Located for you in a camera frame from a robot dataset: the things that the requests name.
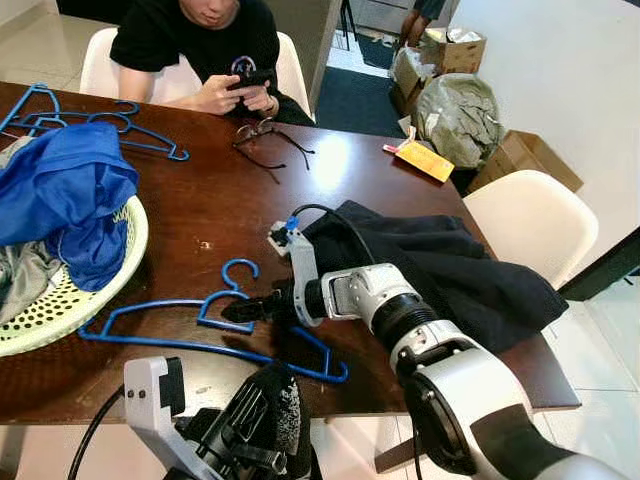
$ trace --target laundry basket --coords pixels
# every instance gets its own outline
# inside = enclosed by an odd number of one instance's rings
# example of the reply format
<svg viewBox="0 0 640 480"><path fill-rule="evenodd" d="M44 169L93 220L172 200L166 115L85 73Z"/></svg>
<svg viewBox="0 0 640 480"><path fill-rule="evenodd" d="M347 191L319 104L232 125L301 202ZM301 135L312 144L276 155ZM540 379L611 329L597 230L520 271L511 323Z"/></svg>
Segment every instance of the laundry basket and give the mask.
<svg viewBox="0 0 640 480"><path fill-rule="evenodd" d="M68 335L93 317L129 281L147 248L149 224L138 197L133 196L113 216L127 222L127 246L120 271L97 292L79 290L66 266L49 287L22 313L0 326L0 357L28 352Z"/></svg>

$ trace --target white tile floor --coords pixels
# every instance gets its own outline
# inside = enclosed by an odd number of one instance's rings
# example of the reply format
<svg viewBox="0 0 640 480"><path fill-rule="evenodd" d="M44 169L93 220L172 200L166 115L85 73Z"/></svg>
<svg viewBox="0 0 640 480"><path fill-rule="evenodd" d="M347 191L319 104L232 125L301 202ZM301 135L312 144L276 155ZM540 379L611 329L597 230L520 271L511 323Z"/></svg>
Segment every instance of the white tile floor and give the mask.
<svg viewBox="0 0 640 480"><path fill-rule="evenodd" d="M0 80L24 84L44 81L53 88L77 90L89 38L105 26L108 25L46 15L11 38L0 38ZM351 51L345 53L344 38L337 32L328 65L387 76L386 70L364 64L353 37L350 44ZM618 282L589 302L573 302L570 310L545 330L545 337L583 406L575 411L534 416L549 440L600 458L635 480L640 479L638 288ZM0 427L0 469L10 469L19 460L19 479L66 476L83 427L28 427L19 459L16 443L20 442L16 441L16 427L13 428L10 432L8 427ZM375 454L408 439L410 433L406 416L340 418L329 425L314 420L312 424L312 439L327 480L416 478L412 466L386 475L376 475L373 469ZM424 478L462 478L439 470L428 459L423 459L421 465ZM161 477L158 461L121 425L100 428L80 475L93 480Z"/></svg>

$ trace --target person's leg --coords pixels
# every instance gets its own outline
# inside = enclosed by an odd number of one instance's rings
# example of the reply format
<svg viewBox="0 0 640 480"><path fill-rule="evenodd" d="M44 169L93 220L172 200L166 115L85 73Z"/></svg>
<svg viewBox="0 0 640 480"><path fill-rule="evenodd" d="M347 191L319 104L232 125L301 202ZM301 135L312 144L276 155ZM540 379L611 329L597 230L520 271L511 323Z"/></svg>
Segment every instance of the person's leg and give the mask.
<svg viewBox="0 0 640 480"><path fill-rule="evenodd" d="M411 29L413 28L413 23L420 17L419 10L411 10L407 18L402 22L402 30L400 30L400 40L398 41L398 50L404 47L407 38L409 37L409 33L411 33Z"/></svg>
<svg viewBox="0 0 640 480"><path fill-rule="evenodd" d="M413 22L413 26L411 27L411 31L407 37L407 45L409 47L417 47L418 42L420 41L420 37L424 32L424 29L427 28L431 19L424 18L423 16L418 16L417 20Z"/></svg>

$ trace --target brown table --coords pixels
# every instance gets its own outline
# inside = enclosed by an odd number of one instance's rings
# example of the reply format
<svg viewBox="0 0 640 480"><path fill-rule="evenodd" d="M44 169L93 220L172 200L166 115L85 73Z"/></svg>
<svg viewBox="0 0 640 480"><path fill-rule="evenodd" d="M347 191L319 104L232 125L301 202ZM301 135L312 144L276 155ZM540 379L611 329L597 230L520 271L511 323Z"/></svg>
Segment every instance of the brown table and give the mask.
<svg viewBox="0 0 640 480"><path fill-rule="evenodd" d="M0 118L25 87L0 83ZM64 110L114 111L112 100L59 92ZM44 98L26 111L42 111ZM264 162L284 162L275 174L250 164L231 148L238 121L176 109L143 105L135 122L174 139L191 152L177 163L161 154L124 148L124 156L140 173L139 197L149 217L145 258L129 284L99 314L101 324L114 307L162 298L204 298L223 287L222 265L234 257L258 262L257 281L238 267L234 271L249 294L265 294L271 282L291 270L268 245L265 236L275 220L296 206L318 202L337 207L353 199L384 215L447 214L461 217L476 238L477 225L450 182L438 184L382 151L397 140L368 135L288 126L281 128L300 144L315 149L306 171L300 153L276 136L253 144L252 154ZM0 137L0 147L10 143ZM316 216L308 214L303 221ZM259 325L250 336L196 327L195 312L165 309L131 315L116 333L173 337L224 343L269 355L279 351L278 335ZM339 386L300 378L304 398L315 417L340 414L383 414L406 411L384 349L362 322L325 322L315 333L333 347L337 359L351 369ZM74 423L90 419L117 385L124 363L132 358L178 355L185 373L187 414L202 406L223 407L256 366L220 355L81 340L72 334L39 350L0 358L0 423ZM298 361L311 362L303 351ZM560 367L541 336L501 355L518 376L535 408L578 406ZM119 421L122 411L112 412Z"/></svg>

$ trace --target yellow tag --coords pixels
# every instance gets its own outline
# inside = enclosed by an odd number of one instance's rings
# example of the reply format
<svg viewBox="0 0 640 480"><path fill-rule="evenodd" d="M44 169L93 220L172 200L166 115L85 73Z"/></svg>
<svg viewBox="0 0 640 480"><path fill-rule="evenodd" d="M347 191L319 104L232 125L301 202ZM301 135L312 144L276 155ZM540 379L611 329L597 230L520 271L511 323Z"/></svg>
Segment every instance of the yellow tag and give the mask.
<svg viewBox="0 0 640 480"><path fill-rule="evenodd" d="M453 163L432 152L418 142L411 142L396 153L398 157L428 173L441 182L446 182L453 171Z"/></svg>

